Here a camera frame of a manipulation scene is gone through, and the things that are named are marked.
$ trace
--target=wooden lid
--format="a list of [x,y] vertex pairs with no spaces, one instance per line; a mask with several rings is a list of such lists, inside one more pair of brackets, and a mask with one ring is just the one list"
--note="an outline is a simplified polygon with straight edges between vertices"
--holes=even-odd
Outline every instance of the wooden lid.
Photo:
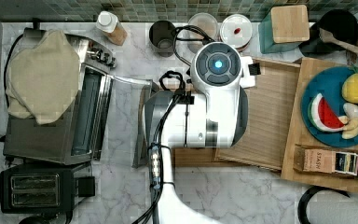
[[310,39],[307,7],[273,7],[271,10],[272,33],[275,43],[291,43]]

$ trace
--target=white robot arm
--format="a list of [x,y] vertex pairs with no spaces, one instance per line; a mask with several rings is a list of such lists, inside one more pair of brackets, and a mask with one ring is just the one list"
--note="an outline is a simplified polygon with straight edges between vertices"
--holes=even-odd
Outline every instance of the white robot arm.
[[[242,72],[239,53],[229,45],[213,42],[200,49],[190,67],[196,92],[187,92],[182,96],[185,100],[177,102],[175,93],[160,91],[146,102],[143,126],[146,142],[152,145],[148,150],[150,179],[156,189],[152,192],[156,202],[153,223],[219,223],[177,197],[171,155],[176,147],[231,147],[242,137],[248,106],[240,87]],[[158,127],[162,131],[154,138]]]

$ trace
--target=wooden tray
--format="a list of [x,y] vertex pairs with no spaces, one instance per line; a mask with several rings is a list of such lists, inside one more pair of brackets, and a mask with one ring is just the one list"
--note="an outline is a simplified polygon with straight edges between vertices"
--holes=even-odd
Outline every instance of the wooden tray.
[[242,139],[231,148],[217,149],[216,157],[281,170],[300,64],[255,59],[261,74],[246,89],[249,117]]
[[[301,118],[300,102],[303,92],[310,80],[323,70],[334,66],[344,65],[311,58],[302,59],[296,91],[296,99],[294,102],[290,129],[286,143],[286,150],[284,154],[282,178],[310,185],[317,185],[331,189],[340,189],[358,193],[358,180],[356,179],[339,178],[329,175],[306,174],[300,173],[293,169],[296,145],[329,147],[316,140],[307,130],[307,127]],[[358,153],[358,145],[349,147],[348,149]]]

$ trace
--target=spice jar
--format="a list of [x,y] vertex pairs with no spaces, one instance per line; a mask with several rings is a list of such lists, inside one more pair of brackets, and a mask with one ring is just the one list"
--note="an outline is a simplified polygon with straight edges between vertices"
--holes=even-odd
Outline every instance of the spice jar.
[[123,45],[127,37],[127,32],[124,27],[121,25],[117,16],[107,12],[102,11],[98,16],[97,28],[103,31],[103,34],[116,45]]

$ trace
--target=marble countertop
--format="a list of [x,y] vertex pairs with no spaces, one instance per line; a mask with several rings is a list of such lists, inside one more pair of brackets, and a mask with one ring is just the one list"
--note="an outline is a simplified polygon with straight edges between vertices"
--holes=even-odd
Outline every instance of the marble countertop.
[[[151,23],[123,23],[128,37],[123,46],[115,46],[93,23],[42,23],[41,29],[63,29],[74,35],[90,37],[113,51],[117,68],[113,76],[158,78],[168,70],[185,73],[187,67],[174,56],[161,58],[150,48]],[[3,23],[2,71],[7,53],[18,35],[31,23]],[[299,49],[262,55],[258,48],[257,23],[249,47],[242,55],[292,62],[302,57]],[[191,59],[185,45],[179,54]],[[345,63],[343,55],[325,56]],[[147,168],[131,168],[137,134],[136,87],[117,85],[109,107],[108,124],[100,161],[93,163],[97,195],[87,199],[74,212],[71,223],[131,223],[150,205]],[[3,88],[0,93],[0,135],[6,133],[7,110]],[[7,167],[0,143],[0,172]],[[222,223],[278,224],[299,223],[296,205],[309,186],[281,180],[279,175],[257,167],[175,168],[175,184],[182,201]],[[0,223],[19,223],[25,215],[2,214]]]

